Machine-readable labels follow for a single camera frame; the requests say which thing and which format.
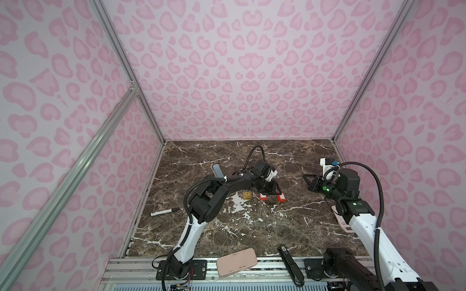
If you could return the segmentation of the brass padlock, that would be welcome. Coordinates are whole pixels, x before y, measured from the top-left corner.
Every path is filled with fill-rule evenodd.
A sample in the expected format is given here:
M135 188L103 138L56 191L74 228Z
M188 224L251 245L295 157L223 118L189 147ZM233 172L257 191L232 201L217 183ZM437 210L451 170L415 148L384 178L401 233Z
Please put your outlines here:
M245 191L242 193L242 199L243 200L252 200L252 192L251 191Z

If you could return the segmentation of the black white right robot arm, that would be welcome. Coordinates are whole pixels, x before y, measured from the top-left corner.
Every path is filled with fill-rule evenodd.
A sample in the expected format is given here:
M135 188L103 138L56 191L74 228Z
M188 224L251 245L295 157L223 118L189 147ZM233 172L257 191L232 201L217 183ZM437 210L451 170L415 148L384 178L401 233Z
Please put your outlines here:
M359 174L352 169L334 166L322 176L304 175L308 190L333 200L336 212L363 243L374 263L371 271L346 248L328 248L318 269L310 269L312 279L348 279L348 290L355 291L435 291L403 259L381 228L384 207L376 213L359 196Z

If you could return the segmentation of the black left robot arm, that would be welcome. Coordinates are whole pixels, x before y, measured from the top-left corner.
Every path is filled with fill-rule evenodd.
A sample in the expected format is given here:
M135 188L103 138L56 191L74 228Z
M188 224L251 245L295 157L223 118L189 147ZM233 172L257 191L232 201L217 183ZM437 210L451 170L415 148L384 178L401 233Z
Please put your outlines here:
M255 166L240 169L231 175L208 175L191 186L183 199L187 222L178 243L167 254L165 261L159 264L160 280L167 279L168 274L173 274L176 279L184 279L188 275L201 234L220 213L230 194L252 190L262 195L281 195L277 176L275 167L260 160Z

